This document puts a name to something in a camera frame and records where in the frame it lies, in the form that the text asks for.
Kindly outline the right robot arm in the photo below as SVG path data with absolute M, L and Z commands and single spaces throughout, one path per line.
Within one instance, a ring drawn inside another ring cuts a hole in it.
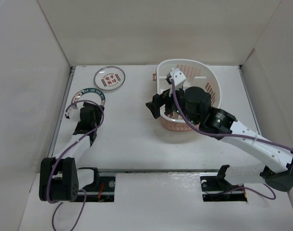
M 154 118 L 160 116 L 161 107 L 166 115 L 176 112 L 197 133 L 231 144 L 259 160 L 255 165 L 221 166 L 215 177 L 219 189 L 244 183 L 265 183 L 281 192 L 293 187 L 293 149 L 263 138 L 232 114 L 213 107 L 211 95 L 202 88 L 165 90 L 155 94 L 146 107 Z

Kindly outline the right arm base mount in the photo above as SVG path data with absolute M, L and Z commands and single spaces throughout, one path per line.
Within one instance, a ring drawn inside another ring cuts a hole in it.
M 223 165 L 218 173 L 200 175 L 202 199 L 204 202 L 247 202 L 245 190 L 232 185 L 224 177 L 229 165 Z

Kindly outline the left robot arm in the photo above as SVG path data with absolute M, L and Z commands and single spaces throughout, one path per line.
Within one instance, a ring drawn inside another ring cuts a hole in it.
M 78 160 L 92 147 L 97 130 L 104 121 L 104 106 L 91 100 L 71 103 L 65 118 L 76 123 L 69 143 L 57 154 L 46 157 L 40 164 L 39 198 L 49 203 L 72 202 L 84 186 L 95 191 L 100 179 L 91 169 L 79 169 Z

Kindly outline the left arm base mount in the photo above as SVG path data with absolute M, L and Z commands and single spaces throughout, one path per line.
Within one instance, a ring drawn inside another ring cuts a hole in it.
M 86 202 L 114 202 L 116 175 L 112 172 L 101 172 L 97 168 L 77 170 L 79 190 L 87 193 Z

